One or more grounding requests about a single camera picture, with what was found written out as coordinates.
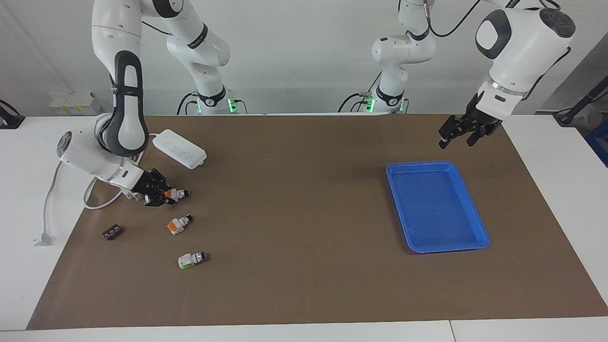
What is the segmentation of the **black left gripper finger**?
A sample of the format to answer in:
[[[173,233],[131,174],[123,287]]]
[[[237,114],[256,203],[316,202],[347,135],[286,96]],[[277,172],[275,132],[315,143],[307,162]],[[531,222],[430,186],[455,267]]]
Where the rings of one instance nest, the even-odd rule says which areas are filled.
[[[463,128],[463,121],[457,117],[448,117],[445,123],[439,128],[439,147],[445,149],[452,140],[463,136],[468,130]]]
[[[481,138],[491,136],[495,130],[497,130],[497,125],[478,125],[475,132],[469,136],[468,145],[474,146]]]

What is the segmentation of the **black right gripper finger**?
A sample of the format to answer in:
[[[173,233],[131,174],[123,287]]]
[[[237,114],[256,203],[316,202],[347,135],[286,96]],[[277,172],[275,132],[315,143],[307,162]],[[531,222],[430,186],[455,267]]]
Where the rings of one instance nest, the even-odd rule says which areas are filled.
[[[159,207],[164,204],[174,204],[175,200],[167,197],[163,193],[157,193],[154,195],[145,194],[145,206],[146,207]]]
[[[170,190],[166,177],[164,177],[163,174],[161,174],[157,169],[151,169],[151,187],[154,189],[159,189],[162,192]]]

